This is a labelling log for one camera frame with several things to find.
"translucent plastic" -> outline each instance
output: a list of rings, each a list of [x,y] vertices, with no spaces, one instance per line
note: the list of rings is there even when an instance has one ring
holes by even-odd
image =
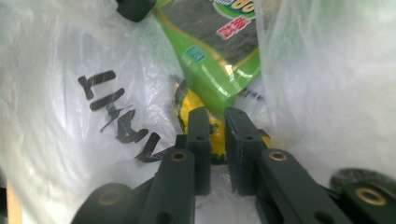
[[[150,15],[133,23],[116,8],[0,0],[0,164],[34,223],[70,223],[105,183],[136,187],[158,168],[134,158],[149,138],[161,137],[157,153],[180,133],[172,47]]]
[[[266,224],[261,223],[255,207],[255,197],[241,197],[232,191],[227,166],[212,166],[211,192],[196,197],[196,224]]]
[[[259,0],[256,8],[274,147],[325,186],[347,167],[395,178],[396,2]]]

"green snack bag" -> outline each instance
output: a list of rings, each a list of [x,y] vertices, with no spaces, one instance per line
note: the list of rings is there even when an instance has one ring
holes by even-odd
[[[218,118],[261,71],[252,0],[159,0],[189,88]]]

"brass screw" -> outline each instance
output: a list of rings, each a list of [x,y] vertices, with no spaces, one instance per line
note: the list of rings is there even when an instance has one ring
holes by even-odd
[[[286,161],[288,159],[288,156],[285,155],[285,153],[276,152],[276,151],[275,152],[271,152],[269,156],[274,161]]]
[[[103,206],[114,204],[120,200],[120,191],[118,189],[106,189],[99,196],[98,202]]]
[[[356,195],[364,201],[375,206],[383,206],[387,203],[387,200],[374,189],[369,188],[358,188],[356,189]]]
[[[172,161],[184,161],[187,159],[187,155],[184,152],[175,152],[171,156]]]

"yellow object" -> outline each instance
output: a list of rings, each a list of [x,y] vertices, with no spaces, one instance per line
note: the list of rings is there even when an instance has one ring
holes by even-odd
[[[22,224],[22,206],[14,188],[7,184],[8,223]]]
[[[183,81],[177,86],[177,93],[175,96],[177,113],[182,127],[183,133],[188,132],[189,113],[195,108],[202,107],[204,104],[201,99],[191,90],[187,88],[186,82]],[[212,141],[212,159],[216,161],[225,160],[225,134],[224,124],[216,119],[216,117],[207,111],[210,123],[210,138]],[[263,133],[262,140],[270,147],[271,138]]]

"black bracket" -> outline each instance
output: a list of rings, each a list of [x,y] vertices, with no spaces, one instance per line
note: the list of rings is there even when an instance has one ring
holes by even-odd
[[[127,20],[142,21],[155,6],[157,0],[117,0],[117,11]]]
[[[0,217],[7,217],[7,190],[0,187]]]
[[[287,151],[268,149],[248,115],[225,111],[228,167],[233,189],[256,196],[262,223],[388,224],[396,220],[396,201],[385,190],[351,183],[341,193],[318,185]],[[210,191],[209,123],[204,108],[190,112],[187,135],[160,168],[136,189],[111,183],[94,191],[73,223],[191,224],[194,196]]]

